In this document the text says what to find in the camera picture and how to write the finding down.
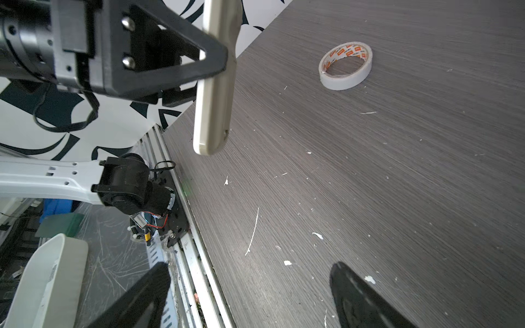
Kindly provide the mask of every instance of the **black wall decal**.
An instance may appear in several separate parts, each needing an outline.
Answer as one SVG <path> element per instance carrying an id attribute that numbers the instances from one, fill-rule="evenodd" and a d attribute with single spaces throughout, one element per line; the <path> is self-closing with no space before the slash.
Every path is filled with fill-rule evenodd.
<path id="1" fill-rule="evenodd" d="M 131 149 L 132 147 L 128 147 L 128 148 L 108 148 L 108 147 L 100 147 L 100 146 L 96 146 L 93 151 L 91 152 L 91 160 L 97 160 L 98 159 L 98 150 L 99 149 L 102 149 L 102 150 L 105 150 L 107 151 L 108 153 L 110 154 L 113 154 L 117 157 L 119 156 L 122 156 L 124 154 L 127 154 L 127 152 Z"/>
<path id="2" fill-rule="evenodd" d="M 181 113 L 182 112 L 172 111 L 169 109 L 159 109 L 159 119 L 161 120 L 162 128 L 167 129 L 167 122 L 166 122 L 166 118 L 164 117 L 164 115 L 171 115 L 171 116 L 178 117 Z"/>
<path id="3" fill-rule="evenodd" d="M 45 148 L 42 148 L 42 149 L 18 148 L 18 147 L 9 146 L 9 145 L 3 144 L 3 143 L 0 143 L 0 146 L 5 147 L 7 149 L 11 149 L 11 150 L 13 150 L 15 152 L 18 152 L 20 154 L 28 155 L 28 156 L 30 156 L 30 155 L 39 155 L 39 154 L 44 154 L 44 153 L 47 153 L 47 152 L 52 151 L 53 149 L 55 149 L 60 144 L 60 142 L 64 139 L 65 136 L 66 135 L 64 134 L 62 136 L 62 138 L 60 138 L 59 141 L 57 141 L 56 143 L 52 144 L 49 147 L 45 147 Z"/>
<path id="4" fill-rule="evenodd" d="M 204 11 L 204 4 L 197 9 L 196 12 L 192 13 L 191 15 L 186 18 L 186 20 L 190 23 L 193 23 L 199 16 L 202 15 L 202 12 Z"/>
<path id="5" fill-rule="evenodd" d="M 248 23 L 248 17 L 246 17 L 246 12 L 244 11 L 244 2 L 243 2 L 243 0 L 240 0 L 240 3 L 243 5 L 243 22 L 241 23 L 241 25 L 249 24 Z"/>
<path id="6" fill-rule="evenodd" d="M 10 83 L 2 93 L 0 99 L 14 105 L 21 110 L 33 115 L 36 104 L 42 98 L 45 88 L 40 87 L 35 93 L 27 94 L 13 83 Z M 76 93 L 60 92 L 56 86 L 51 86 L 38 112 L 38 118 L 54 126 L 71 124 L 71 112 L 73 108 L 84 98 Z"/>
<path id="7" fill-rule="evenodd" d="M 148 118 L 148 104 L 147 103 L 133 101 L 130 107 L 135 109 L 137 113 L 141 114 L 145 118 Z"/>
<path id="8" fill-rule="evenodd" d="M 188 11 L 188 9 L 190 9 L 193 6 L 194 3 L 195 3 L 195 0 L 190 0 L 190 2 L 188 2 L 188 5 L 186 6 L 186 8 L 184 8 L 184 11 L 181 12 L 180 16 L 184 15 L 184 13 L 186 11 Z"/>
<path id="9" fill-rule="evenodd" d="M 67 140 L 67 143 L 66 145 L 64 146 L 64 148 L 62 148 L 62 150 L 60 151 L 60 153 L 58 153 L 55 157 L 51 158 L 52 161 L 60 161 L 64 155 L 67 154 L 67 152 L 69 152 L 71 150 L 71 148 L 73 148 L 73 146 L 80 140 L 80 138 L 70 134 L 69 135 L 69 138 Z"/>

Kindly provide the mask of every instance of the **metal bolt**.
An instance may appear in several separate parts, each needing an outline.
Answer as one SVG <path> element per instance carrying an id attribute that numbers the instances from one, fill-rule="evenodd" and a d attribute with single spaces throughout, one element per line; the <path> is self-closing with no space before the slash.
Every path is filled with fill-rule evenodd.
<path id="1" fill-rule="evenodd" d="M 135 31 L 135 22 L 130 17 L 125 16 L 120 22 L 122 23 L 122 26 L 124 26 L 124 28 L 128 31 Z"/>
<path id="2" fill-rule="evenodd" d="M 122 63 L 127 69 L 135 69 L 135 59 L 133 57 L 126 56 L 122 58 Z"/>

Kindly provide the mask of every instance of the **white plastic bowl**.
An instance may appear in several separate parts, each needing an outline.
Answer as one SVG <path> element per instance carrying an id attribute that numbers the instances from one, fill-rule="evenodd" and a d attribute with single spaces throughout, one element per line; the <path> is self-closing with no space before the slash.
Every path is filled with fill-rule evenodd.
<path id="1" fill-rule="evenodd" d="M 38 248 L 22 274 L 6 328 L 72 328 L 88 244 L 58 234 Z"/>

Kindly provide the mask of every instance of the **wood grain surface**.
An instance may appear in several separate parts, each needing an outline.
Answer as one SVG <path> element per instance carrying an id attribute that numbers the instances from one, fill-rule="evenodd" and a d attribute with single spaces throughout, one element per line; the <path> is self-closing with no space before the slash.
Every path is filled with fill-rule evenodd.
<path id="1" fill-rule="evenodd" d="M 294 0 L 238 60 L 225 149 L 193 152 L 194 109 L 164 133 L 238 327 L 337 327 L 340 260 L 419 327 L 523 327 L 524 7 Z M 324 88 L 353 40 L 370 75 Z"/>

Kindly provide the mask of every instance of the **roll of tape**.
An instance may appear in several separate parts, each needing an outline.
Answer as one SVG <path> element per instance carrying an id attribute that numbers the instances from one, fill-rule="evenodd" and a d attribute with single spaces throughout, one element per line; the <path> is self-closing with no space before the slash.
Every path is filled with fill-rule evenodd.
<path id="1" fill-rule="evenodd" d="M 334 62 L 345 57 L 359 57 L 363 65 L 354 73 L 346 75 L 330 75 L 327 69 Z M 362 42 L 348 42 L 330 50 L 319 63 L 321 83 L 331 90 L 346 90 L 355 87 L 370 73 L 372 69 L 372 49 Z"/>

